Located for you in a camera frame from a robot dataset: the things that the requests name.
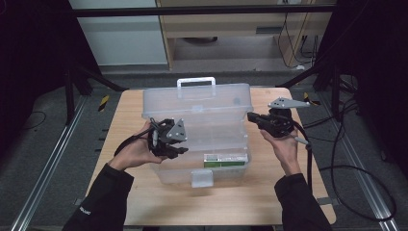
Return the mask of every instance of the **desk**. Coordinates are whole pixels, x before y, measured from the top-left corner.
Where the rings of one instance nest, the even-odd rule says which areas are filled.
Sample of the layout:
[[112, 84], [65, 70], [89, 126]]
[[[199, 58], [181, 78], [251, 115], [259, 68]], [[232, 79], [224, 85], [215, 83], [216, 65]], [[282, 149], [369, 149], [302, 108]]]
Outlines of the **desk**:
[[[267, 104], [278, 96], [291, 97], [287, 89], [252, 88], [254, 112], [266, 114]], [[142, 104], [142, 90], [122, 93], [89, 186], [120, 143], [144, 124]], [[299, 121], [296, 110], [293, 119]], [[162, 184], [149, 165], [127, 169], [135, 176], [135, 182], [128, 197], [125, 225], [281, 224], [282, 208], [273, 186], [284, 172], [257, 126], [246, 121], [245, 127], [252, 160], [242, 181], [215, 182], [211, 188], [193, 189], [190, 184]], [[307, 154], [301, 144], [298, 158], [302, 171], [306, 172]], [[315, 162], [313, 187], [315, 197], [327, 196]], [[322, 209], [330, 223], [334, 223], [333, 207], [324, 205]]]
[[[158, 7], [277, 5], [281, 0], [156, 0]], [[337, 0], [299, 0], [299, 4], [334, 4]], [[267, 35], [278, 35], [286, 21], [279, 46], [287, 65], [295, 62], [294, 54], [301, 46], [303, 36], [324, 34], [331, 13], [246, 13], [160, 16], [167, 61], [173, 66], [173, 53], [178, 38], [245, 37], [256, 36], [258, 29], [271, 30]]]

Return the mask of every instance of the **black jacket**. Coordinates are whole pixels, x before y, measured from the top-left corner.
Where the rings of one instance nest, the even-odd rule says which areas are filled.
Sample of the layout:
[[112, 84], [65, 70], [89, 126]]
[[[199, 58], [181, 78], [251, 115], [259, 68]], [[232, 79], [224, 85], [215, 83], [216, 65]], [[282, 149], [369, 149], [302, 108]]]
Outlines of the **black jacket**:
[[[123, 230], [126, 200], [132, 184], [131, 175], [105, 165], [93, 182], [87, 198], [63, 230]], [[331, 230], [303, 174], [283, 177], [276, 183], [275, 191], [283, 208], [282, 221], [285, 231]]]

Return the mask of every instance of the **wall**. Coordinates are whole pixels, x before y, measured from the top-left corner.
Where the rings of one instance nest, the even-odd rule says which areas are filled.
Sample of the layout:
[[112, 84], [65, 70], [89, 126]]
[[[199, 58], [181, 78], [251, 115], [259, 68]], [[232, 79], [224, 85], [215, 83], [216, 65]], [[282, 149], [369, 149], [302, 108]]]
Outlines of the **wall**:
[[[156, 7], [154, 0], [70, 0], [73, 9]], [[99, 65], [167, 65], [158, 16], [78, 18]]]

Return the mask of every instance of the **person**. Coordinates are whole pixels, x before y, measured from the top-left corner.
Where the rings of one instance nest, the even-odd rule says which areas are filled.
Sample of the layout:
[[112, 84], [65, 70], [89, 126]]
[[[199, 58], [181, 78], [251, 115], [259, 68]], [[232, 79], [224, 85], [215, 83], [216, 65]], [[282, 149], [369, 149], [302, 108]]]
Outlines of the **person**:
[[[146, 122], [138, 133], [150, 126]], [[285, 176], [275, 185], [282, 205], [282, 222], [285, 231], [331, 230], [330, 224], [309, 190], [297, 161], [297, 131], [291, 136], [274, 138], [267, 131], [261, 135], [273, 147]], [[134, 178], [124, 170], [147, 163], [160, 164], [165, 157], [152, 154], [147, 145], [147, 134], [125, 146], [104, 165], [94, 180], [88, 196], [64, 225], [70, 230], [123, 230], [126, 218], [126, 200]]]

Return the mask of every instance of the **transparent container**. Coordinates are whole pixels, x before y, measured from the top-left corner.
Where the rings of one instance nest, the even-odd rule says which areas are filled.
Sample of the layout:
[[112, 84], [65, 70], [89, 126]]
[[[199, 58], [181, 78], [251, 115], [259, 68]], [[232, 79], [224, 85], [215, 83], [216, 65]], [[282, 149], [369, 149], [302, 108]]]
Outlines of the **transparent container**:
[[[181, 85], [186, 82], [211, 82], [206, 86]], [[215, 181], [242, 178], [250, 163], [244, 120], [252, 112], [248, 84], [216, 85], [213, 77], [181, 79], [177, 88], [143, 91], [142, 117], [156, 121], [182, 118], [187, 141], [175, 144], [189, 149], [160, 165], [151, 164], [165, 184], [191, 183], [210, 187]], [[240, 166], [204, 167], [205, 154], [246, 155]]]

